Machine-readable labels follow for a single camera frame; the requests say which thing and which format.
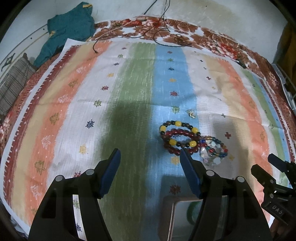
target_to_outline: green snowflake print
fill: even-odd
[[[174,114],[177,114],[180,112],[180,107],[178,106],[172,106],[172,112],[174,112]]]
[[[78,202],[77,198],[75,198],[75,199],[73,200],[73,206],[76,207],[76,209],[80,209],[80,208],[79,208],[79,202]]]
[[[95,107],[98,107],[98,106],[101,106],[102,105],[102,101],[100,101],[100,100],[96,100],[95,102],[94,102],[94,106]]]

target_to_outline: black robotic device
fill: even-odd
[[[296,182],[296,165],[283,162],[280,159],[281,163],[279,160],[272,162],[271,159],[273,160],[275,156],[271,155],[268,157],[269,162],[287,173],[290,181],[293,179]],[[189,241],[217,240],[215,233],[223,196],[227,196],[227,215],[219,241],[273,240],[264,213],[243,177],[238,176],[235,180],[222,178],[214,171],[206,170],[201,162],[193,160],[184,150],[181,151],[180,163],[193,194],[203,199]],[[108,193],[119,164],[120,151],[114,149],[108,160],[100,161],[95,169],[89,169],[79,177],[65,179],[61,175],[57,176],[38,208],[28,240],[81,240],[76,230],[72,196],[78,194],[87,240],[112,241],[97,199],[103,198]],[[265,187],[262,208],[274,216],[276,212],[278,216],[275,217],[286,224],[293,221],[293,210],[288,203],[295,193],[294,188],[277,185],[275,179],[258,165],[254,165],[251,171]]]

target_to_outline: white wall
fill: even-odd
[[[89,0],[95,22],[143,14],[154,0]],[[32,0],[17,16],[2,42],[0,61],[26,36],[56,14],[65,13],[81,0]],[[147,13],[161,15],[165,0]],[[286,24],[269,0],[171,0],[166,17],[184,20],[227,34],[272,62]]]

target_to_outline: bracelet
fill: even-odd
[[[228,149],[220,140],[212,136],[204,136],[201,138],[201,147],[204,147],[207,151],[208,156],[210,157],[219,157],[224,158],[228,155]]]
[[[173,128],[170,131],[166,131],[166,128],[170,125],[187,127],[190,131],[183,130],[180,128],[179,129]],[[174,145],[177,147],[181,147],[182,149],[187,149],[191,155],[193,153],[198,152],[199,150],[198,147],[200,146],[200,132],[196,127],[191,126],[189,123],[183,123],[180,121],[171,120],[163,123],[160,126],[159,130],[160,130],[160,136],[164,141],[164,147],[168,149],[169,153],[175,154],[177,156],[180,155],[181,150],[178,148],[174,148],[173,147]],[[180,135],[190,137],[191,141],[184,144],[171,138],[172,136],[180,136]]]

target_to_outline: striped cloth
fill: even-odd
[[[34,73],[35,70],[24,57],[18,59],[11,67],[0,85],[0,115],[6,116],[27,80]]]

